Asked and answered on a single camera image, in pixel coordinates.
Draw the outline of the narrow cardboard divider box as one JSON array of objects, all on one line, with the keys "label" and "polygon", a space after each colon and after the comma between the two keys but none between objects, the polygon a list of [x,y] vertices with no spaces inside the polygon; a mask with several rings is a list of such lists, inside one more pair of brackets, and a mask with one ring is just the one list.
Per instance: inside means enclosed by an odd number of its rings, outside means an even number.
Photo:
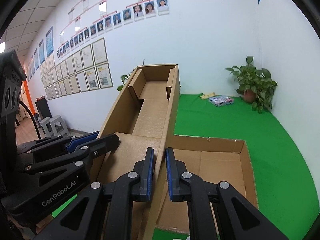
[{"label": "narrow cardboard divider box", "polygon": [[165,149],[172,139],[180,82],[178,64],[138,66],[111,107],[99,136],[116,133],[116,151],[93,161],[91,181],[106,184],[133,170],[154,149],[152,196],[148,203],[133,204],[132,239],[152,239],[165,184]]}]

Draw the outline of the grey plastic stool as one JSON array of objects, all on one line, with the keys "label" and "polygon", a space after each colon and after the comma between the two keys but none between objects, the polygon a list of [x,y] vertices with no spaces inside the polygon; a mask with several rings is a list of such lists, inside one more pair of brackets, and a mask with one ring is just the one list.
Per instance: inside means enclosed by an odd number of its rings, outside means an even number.
[{"label": "grey plastic stool", "polygon": [[52,118],[46,117],[40,121],[40,125],[47,138],[65,134],[69,135],[67,125],[60,115],[56,115]]}]

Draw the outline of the green table cloth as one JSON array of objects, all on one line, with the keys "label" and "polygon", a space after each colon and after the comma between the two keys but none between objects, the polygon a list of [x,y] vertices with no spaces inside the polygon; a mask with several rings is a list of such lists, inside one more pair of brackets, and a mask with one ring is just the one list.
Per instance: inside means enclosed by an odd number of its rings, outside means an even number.
[{"label": "green table cloth", "polygon": [[215,107],[199,95],[179,98],[175,134],[245,140],[260,211],[289,239],[302,239],[319,214],[309,168],[287,131],[270,113],[240,98]]}]

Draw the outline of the large flat cardboard box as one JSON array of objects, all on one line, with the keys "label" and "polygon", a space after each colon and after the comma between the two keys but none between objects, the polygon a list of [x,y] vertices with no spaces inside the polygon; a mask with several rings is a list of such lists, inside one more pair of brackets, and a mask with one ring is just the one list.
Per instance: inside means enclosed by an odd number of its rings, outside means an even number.
[{"label": "large flat cardboard box", "polygon": [[[255,207],[258,199],[247,145],[243,140],[174,135],[170,147],[187,171],[204,181],[217,184],[229,182]],[[169,200],[168,184],[164,183],[156,227],[162,230],[188,233],[187,203]]]}]

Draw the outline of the black cabinet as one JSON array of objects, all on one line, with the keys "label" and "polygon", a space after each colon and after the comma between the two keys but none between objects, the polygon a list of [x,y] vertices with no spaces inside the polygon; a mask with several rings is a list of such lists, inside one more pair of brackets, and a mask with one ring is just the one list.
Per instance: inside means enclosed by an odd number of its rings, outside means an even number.
[{"label": "black cabinet", "polygon": [[50,112],[50,109],[49,109],[49,106],[47,103],[47,99],[44,96],[42,96],[41,98],[37,98],[35,105],[36,105],[36,108],[39,112],[41,119],[52,118],[52,114]]}]

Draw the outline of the colourful small packet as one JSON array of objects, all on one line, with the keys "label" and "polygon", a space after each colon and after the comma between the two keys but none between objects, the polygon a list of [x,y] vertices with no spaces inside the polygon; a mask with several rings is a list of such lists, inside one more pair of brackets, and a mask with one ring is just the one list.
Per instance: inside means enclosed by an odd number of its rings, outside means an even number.
[{"label": "colourful small packet", "polygon": [[232,105],[234,103],[233,98],[225,95],[212,96],[208,99],[208,101],[216,107]]}]

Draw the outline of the yellow small item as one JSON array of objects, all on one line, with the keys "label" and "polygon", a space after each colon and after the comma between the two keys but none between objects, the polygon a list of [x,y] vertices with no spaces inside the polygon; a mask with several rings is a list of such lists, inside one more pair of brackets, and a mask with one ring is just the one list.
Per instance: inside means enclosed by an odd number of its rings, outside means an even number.
[{"label": "yellow small item", "polygon": [[209,99],[209,98],[211,98],[211,97],[214,97],[214,96],[216,96],[216,94],[215,94],[214,92],[208,93],[208,94],[202,94],[202,95],[200,96],[200,99],[202,99],[202,100],[207,100],[207,99]]}]

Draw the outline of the plant in white pot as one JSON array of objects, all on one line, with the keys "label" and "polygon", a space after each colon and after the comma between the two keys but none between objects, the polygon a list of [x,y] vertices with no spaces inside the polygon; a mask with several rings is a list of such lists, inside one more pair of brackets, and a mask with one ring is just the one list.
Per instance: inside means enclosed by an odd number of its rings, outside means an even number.
[{"label": "plant in white pot", "polygon": [[129,72],[128,74],[124,74],[124,75],[122,75],[121,76],[121,85],[119,85],[118,87],[117,87],[117,91],[118,92],[120,92],[123,88],[124,88],[124,86],[126,85],[126,83],[129,81],[129,79],[130,78],[132,78],[134,75],[135,75],[135,73],[136,73],[136,71],[137,71],[137,67],[136,68],[133,68],[133,70],[131,71],[131,72]]}]

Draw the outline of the plant in brown pot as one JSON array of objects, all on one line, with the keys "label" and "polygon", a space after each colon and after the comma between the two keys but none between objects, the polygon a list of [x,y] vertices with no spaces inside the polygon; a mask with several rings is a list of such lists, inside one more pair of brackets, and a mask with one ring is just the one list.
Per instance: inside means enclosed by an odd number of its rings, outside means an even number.
[{"label": "plant in brown pot", "polygon": [[236,92],[242,95],[243,99],[252,97],[248,103],[254,111],[258,113],[262,113],[264,109],[272,111],[272,100],[278,84],[272,79],[268,69],[258,69],[254,65],[254,56],[247,56],[245,65],[227,67],[225,70],[229,71],[234,81],[238,82],[239,87]]}]

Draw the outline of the framed certificates on wall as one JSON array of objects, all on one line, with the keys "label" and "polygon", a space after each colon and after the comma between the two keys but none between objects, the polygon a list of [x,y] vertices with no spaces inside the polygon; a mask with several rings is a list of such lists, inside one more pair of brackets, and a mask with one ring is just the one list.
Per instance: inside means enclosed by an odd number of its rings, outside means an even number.
[{"label": "framed certificates on wall", "polygon": [[107,100],[114,90],[106,42],[95,38],[83,46],[64,51],[70,43],[60,48],[58,58],[47,57],[38,69],[28,66],[28,88],[33,102],[54,100],[84,93],[101,93]]}]

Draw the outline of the portrait photos on wall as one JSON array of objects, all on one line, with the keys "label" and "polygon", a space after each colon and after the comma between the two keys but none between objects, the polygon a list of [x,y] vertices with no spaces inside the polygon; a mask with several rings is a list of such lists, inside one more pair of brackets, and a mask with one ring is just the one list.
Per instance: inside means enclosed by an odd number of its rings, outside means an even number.
[{"label": "portrait photos on wall", "polygon": [[80,18],[77,18],[75,20],[75,34],[63,41],[58,47],[56,51],[57,58],[60,59],[67,56],[77,46],[108,31],[147,18],[168,14],[170,14],[168,0],[142,0],[127,6],[122,11],[113,11],[110,14],[105,12],[99,19],[84,28],[80,28]]}]

